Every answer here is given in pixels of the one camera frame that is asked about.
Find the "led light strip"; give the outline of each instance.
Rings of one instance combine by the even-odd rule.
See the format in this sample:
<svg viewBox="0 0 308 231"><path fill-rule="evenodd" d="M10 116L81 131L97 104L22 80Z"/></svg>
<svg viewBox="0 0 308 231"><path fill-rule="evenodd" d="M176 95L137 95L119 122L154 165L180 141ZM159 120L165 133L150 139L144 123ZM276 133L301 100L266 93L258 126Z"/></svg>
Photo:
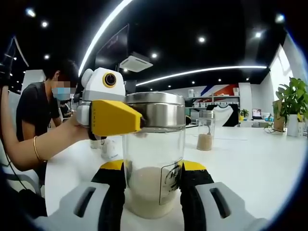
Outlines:
<svg viewBox="0 0 308 231"><path fill-rule="evenodd" d="M199 73L199 72L217 71L217 70L230 70L230 69L266 69L266 68L267 68L266 66L221 66L221 67L205 68L205 69L186 71L186 72L177 73L177 74L173 74L173 75L169 75L169 76L151 79L149 81L137 83L136 87L144 85L144 84L160 81L160 80L163 80L163 79L166 79L166 78L173 78L173 77L177 77L177 76L184 76L184 75L189 75L189 74L194 74L194 73Z"/></svg>
<svg viewBox="0 0 308 231"><path fill-rule="evenodd" d="M83 60L81 62L79 71L78 71L78 76L81 75L81 72L83 68L85 67L85 64L95 46L97 43L98 39L102 36L103 32L107 29L107 27L111 24L111 22L116 18L116 16L128 5L130 2L133 0L123 0L115 9L112 11L112 13L106 18L106 20L103 22L101 25L100 29L97 31L96 35L94 36L91 44L89 45L87 52L85 54L85 57L83 57Z"/></svg>

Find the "white desk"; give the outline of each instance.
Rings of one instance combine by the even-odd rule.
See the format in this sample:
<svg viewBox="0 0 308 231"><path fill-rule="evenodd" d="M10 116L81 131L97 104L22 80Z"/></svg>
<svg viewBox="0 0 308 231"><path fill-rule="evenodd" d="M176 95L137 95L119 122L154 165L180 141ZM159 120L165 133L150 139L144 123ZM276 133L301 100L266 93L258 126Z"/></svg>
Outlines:
<svg viewBox="0 0 308 231"><path fill-rule="evenodd" d="M305 160L306 138L287 137L285 133L267 134L262 128L217 128L213 150L196 150L198 128L186 129L184 159L206 166L215 182L223 182L245 200L246 209L256 218L271 219L281 208L301 172ZM116 141L122 159L121 137ZM52 214L60 199L83 181L91 181L102 160L90 141L81 141L65 149L47 164L45 197L47 214ZM181 206L157 220L139 218L123 210L125 230L183 230Z"/></svg>

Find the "potted plant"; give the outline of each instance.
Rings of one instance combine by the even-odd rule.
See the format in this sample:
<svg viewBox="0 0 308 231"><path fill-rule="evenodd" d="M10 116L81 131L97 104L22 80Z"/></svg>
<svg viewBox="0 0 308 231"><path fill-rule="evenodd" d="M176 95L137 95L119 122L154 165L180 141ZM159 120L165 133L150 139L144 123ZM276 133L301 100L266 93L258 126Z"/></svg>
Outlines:
<svg viewBox="0 0 308 231"><path fill-rule="evenodd" d="M308 118L307 85L301 79L291 78L289 85L280 84L276 92L282 102L280 116L284 117L288 136L298 136L298 122Z"/></svg>
<svg viewBox="0 0 308 231"><path fill-rule="evenodd" d="M240 111L240 119L246 121L249 116L249 111L246 109L243 109Z"/></svg>

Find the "small glass jar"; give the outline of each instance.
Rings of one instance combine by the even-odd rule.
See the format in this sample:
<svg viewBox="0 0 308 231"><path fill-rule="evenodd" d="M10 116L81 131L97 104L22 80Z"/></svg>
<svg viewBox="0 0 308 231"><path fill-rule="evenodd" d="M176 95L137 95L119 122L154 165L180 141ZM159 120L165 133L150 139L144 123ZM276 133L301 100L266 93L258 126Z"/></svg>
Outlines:
<svg viewBox="0 0 308 231"><path fill-rule="evenodd" d="M209 151L213 147L215 130L215 114L213 111L199 112L197 149Z"/></svg>
<svg viewBox="0 0 308 231"><path fill-rule="evenodd" d="M185 104L181 96L162 92L128 95L145 126L124 135L125 203L143 218L171 211L179 188L185 143Z"/></svg>

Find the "ceiling light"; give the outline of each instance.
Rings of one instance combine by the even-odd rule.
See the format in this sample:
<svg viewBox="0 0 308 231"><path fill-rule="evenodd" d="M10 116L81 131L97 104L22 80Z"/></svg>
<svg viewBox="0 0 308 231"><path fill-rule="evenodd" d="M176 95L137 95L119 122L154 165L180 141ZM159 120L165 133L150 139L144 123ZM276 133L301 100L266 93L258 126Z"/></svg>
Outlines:
<svg viewBox="0 0 308 231"><path fill-rule="evenodd" d="M43 28L46 28L46 27L48 27L48 22L42 21L42 24L41 24L41 25L42 25Z"/></svg>
<svg viewBox="0 0 308 231"><path fill-rule="evenodd" d="M138 83L136 84L136 86L144 85L147 83L153 83L153 82L160 81L166 78L173 78L173 77L190 75L190 74L206 72L206 71L230 70L230 69L266 69L266 66L221 66L221 67L204 68L204 69L198 69L198 70L193 70L193 71L181 72L181 73L164 76L160 78L154 78L154 79L151 79L145 82Z"/></svg>
<svg viewBox="0 0 308 231"><path fill-rule="evenodd" d="M32 18L35 17L35 12L34 12L34 10L33 10L32 8L27 8L27 9L26 9L26 14L27 14L28 16L32 17Z"/></svg>
<svg viewBox="0 0 308 231"><path fill-rule="evenodd" d="M284 15L283 15L283 14L278 14L278 15L276 16L275 22L276 22L276 23L282 23L282 22L284 22Z"/></svg>
<svg viewBox="0 0 308 231"><path fill-rule="evenodd" d="M199 37L199 38L198 38L198 41L199 41L200 43L204 43L204 42L205 42L205 38L204 38L204 37Z"/></svg>
<svg viewBox="0 0 308 231"><path fill-rule="evenodd" d="M107 27L111 24L111 22L115 19L115 17L128 5L130 2L133 0L123 0L112 12L111 14L106 18L106 20L103 22L101 25L100 29L97 31L96 35L94 36L91 44L89 45L87 52L85 56L82 59L79 71L78 71L78 76L81 75L81 72L83 68L85 67L85 64L95 46L99 38L102 36L103 32L107 29Z"/></svg>
<svg viewBox="0 0 308 231"><path fill-rule="evenodd" d="M261 32L256 32L255 37L256 37L256 38L260 38L260 37L261 37L261 35L262 35L262 33L261 33Z"/></svg>

